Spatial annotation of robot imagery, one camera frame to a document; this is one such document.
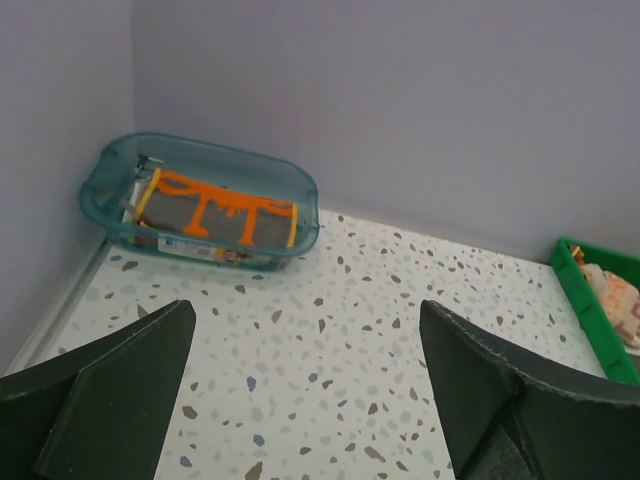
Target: plastic tub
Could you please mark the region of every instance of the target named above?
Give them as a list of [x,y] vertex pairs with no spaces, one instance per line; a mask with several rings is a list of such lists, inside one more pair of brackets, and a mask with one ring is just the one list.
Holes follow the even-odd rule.
[[640,385],[640,374],[632,358],[571,256],[569,245],[582,248],[587,263],[596,263],[635,287],[640,286],[640,259],[567,238],[558,241],[551,257],[551,266],[607,377],[630,385]]
[[[122,201],[130,201],[136,185],[150,181],[158,166],[229,190],[295,202],[293,245],[224,243],[123,222]],[[278,270],[309,251],[319,232],[318,190],[301,168],[265,155],[157,133],[127,135],[107,145],[82,185],[80,206],[122,248],[262,271]]]

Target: speckled floor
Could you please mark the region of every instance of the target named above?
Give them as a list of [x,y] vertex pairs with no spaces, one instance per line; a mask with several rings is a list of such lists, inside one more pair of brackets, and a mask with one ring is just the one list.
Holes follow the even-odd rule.
[[113,248],[40,360],[193,303],[157,480],[453,479],[418,333],[427,298],[602,375],[549,267],[321,214],[315,249],[275,274]]

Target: white baseboard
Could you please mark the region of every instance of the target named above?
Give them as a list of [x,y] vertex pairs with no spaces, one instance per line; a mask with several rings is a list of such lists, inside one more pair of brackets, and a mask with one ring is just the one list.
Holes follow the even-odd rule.
[[91,254],[82,259],[78,269],[60,289],[27,340],[22,344],[18,354],[9,364],[5,375],[19,372],[37,363],[39,354],[54,337],[57,327],[68,318],[82,298],[107,250],[108,244],[106,240],[102,240],[97,243]]

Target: yellow stripe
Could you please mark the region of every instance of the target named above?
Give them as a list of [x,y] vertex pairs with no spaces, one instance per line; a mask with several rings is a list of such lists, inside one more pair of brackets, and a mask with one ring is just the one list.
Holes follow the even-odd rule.
[[140,221],[140,216],[142,215],[142,212],[144,211],[144,207],[146,207],[147,203],[149,203],[149,199],[151,198],[151,194],[156,189],[156,185],[158,184],[158,180],[160,180],[160,174],[161,173],[162,173],[162,170],[159,169],[159,168],[156,168],[155,171],[153,172],[153,177],[151,177],[151,183],[149,184],[149,186],[145,190],[144,195],[142,196],[142,200],[140,200],[140,203],[136,206],[136,214],[135,214],[135,217],[134,217],[136,222]]
[[294,203],[291,214],[291,232],[289,232],[289,240],[287,241],[287,248],[293,247],[296,240],[296,228],[298,227],[298,204]]

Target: wall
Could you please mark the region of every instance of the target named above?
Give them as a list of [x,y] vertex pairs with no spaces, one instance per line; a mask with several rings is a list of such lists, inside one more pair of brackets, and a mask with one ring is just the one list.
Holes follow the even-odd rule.
[[504,252],[640,253],[639,24],[637,0],[136,0],[136,126]]
[[0,3],[0,371],[95,247],[76,194],[133,129],[131,2]]

